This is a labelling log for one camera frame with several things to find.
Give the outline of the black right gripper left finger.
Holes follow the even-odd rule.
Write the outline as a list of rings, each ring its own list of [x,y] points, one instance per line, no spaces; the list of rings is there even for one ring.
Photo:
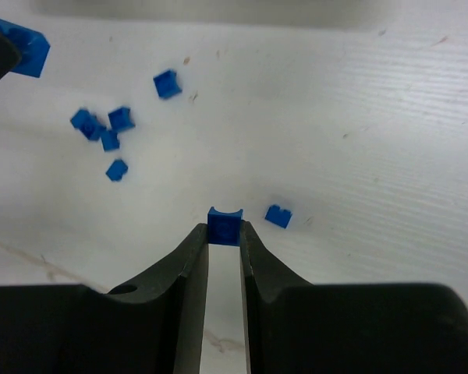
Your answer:
[[[0,287],[0,373],[197,373],[207,227],[103,294],[82,284]]]

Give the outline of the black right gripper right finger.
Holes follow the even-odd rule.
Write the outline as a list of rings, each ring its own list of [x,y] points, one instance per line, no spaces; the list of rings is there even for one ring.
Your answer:
[[[251,373],[468,373],[468,308],[430,283],[312,284],[240,232]]]

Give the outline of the blue arch lego piece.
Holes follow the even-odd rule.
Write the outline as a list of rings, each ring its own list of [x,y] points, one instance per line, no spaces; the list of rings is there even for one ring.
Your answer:
[[[50,50],[45,36],[36,30],[0,19],[0,32],[20,52],[21,59],[12,72],[39,78]]]

